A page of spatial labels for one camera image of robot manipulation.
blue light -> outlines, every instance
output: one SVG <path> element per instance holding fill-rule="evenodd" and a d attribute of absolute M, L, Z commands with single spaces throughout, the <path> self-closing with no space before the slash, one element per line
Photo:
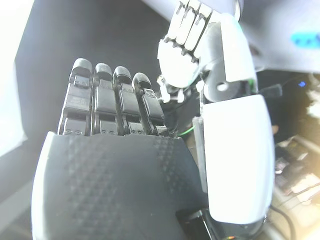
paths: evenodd
<path fill-rule="evenodd" d="M 299 85 L 300 88 L 304 88 L 307 84 L 306 84 L 305 81 L 301 81 L 301 82 L 299 82 L 298 85 Z"/>

